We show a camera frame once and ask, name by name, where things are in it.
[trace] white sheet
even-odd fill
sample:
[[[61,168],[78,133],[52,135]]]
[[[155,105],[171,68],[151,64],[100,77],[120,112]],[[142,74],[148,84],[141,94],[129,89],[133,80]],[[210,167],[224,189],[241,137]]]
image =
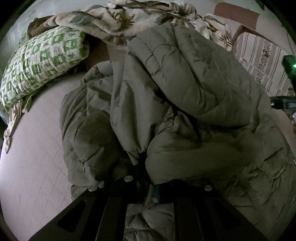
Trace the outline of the white sheet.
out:
[[[27,241],[71,203],[63,160],[60,105],[85,72],[57,81],[22,116],[8,154],[0,161],[0,200],[4,219],[20,241]]]

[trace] metal bolt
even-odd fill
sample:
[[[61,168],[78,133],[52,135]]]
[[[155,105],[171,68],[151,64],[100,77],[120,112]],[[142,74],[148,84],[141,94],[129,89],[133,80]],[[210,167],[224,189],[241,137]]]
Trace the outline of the metal bolt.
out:
[[[131,182],[133,180],[133,177],[132,176],[126,176],[126,177],[124,177],[124,180],[126,182]]]
[[[93,184],[93,185],[90,185],[89,186],[89,191],[90,192],[94,192],[94,191],[96,191],[98,189],[98,185],[96,185],[96,184]]]
[[[212,191],[212,187],[210,185],[204,185],[204,190],[209,192],[209,191]]]

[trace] bed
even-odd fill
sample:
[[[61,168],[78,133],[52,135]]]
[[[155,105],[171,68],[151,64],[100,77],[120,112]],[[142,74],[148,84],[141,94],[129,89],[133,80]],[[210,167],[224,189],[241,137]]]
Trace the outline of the bed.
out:
[[[97,1],[87,1],[83,5],[93,4]],[[188,1],[192,2],[200,13],[214,13],[217,2]],[[78,1],[71,4],[71,10],[80,7]],[[47,11],[44,1],[36,1],[30,9],[18,20],[18,24],[25,19],[24,24],[29,24],[38,8]],[[70,10],[63,3],[51,5],[50,14]],[[237,32],[241,23],[226,18],[220,14],[231,28],[232,35]],[[266,31],[262,25],[257,24],[255,31],[275,44],[280,45],[287,53],[291,47],[286,33],[281,28],[282,34],[273,39],[270,34],[273,29]],[[18,26],[17,34],[20,37],[21,27]],[[12,48],[15,42],[11,35],[5,39]],[[11,50],[1,52],[4,62],[11,55]],[[119,58],[116,49],[109,48],[111,59]],[[64,77],[38,94],[29,113],[22,116],[17,129],[12,137],[12,145],[6,154],[2,150],[0,160],[0,200],[5,221],[13,234],[20,241],[27,241],[35,232],[54,218],[59,212],[71,203],[71,184],[67,179],[67,168],[63,160],[61,130],[59,124],[60,105],[66,94],[77,88],[86,72],[78,72]],[[287,115],[280,110],[273,110],[273,118],[285,135],[294,154],[296,154],[296,140],[293,125]]]

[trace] floor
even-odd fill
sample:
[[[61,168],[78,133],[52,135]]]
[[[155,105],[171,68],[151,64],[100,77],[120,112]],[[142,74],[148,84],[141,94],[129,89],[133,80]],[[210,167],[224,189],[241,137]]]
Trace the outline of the floor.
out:
[[[36,0],[15,22],[11,27],[6,37],[0,44],[0,76],[2,76],[5,66],[17,48],[21,35],[26,31],[29,23],[34,18],[40,18],[47,15],[55,15],[65,11],[77,10],[82,6],[89,4],[100,4],[107,6],[108,0]],[[215,5],[219,2],[227,2],[240,7],[248,8],[267,18],[274,20],[276,16],[265,8],[263,11],[255,0],[187,0],[197,7],[197,12],[200,14],[211,13]]]

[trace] floral blanket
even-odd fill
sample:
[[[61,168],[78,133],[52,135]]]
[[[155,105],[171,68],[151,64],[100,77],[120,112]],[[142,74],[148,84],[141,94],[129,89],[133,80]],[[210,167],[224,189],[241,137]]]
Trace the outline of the floral blanket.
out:
[[[126,46],[138,32],[165,22],[194,28],[205,38],[231,51],[229,26],[218,16],[198,15],[190,3],[113,0],[108,7],[89,5],[46,20],[42,31],[56,26],[81,30],[109,44]]]

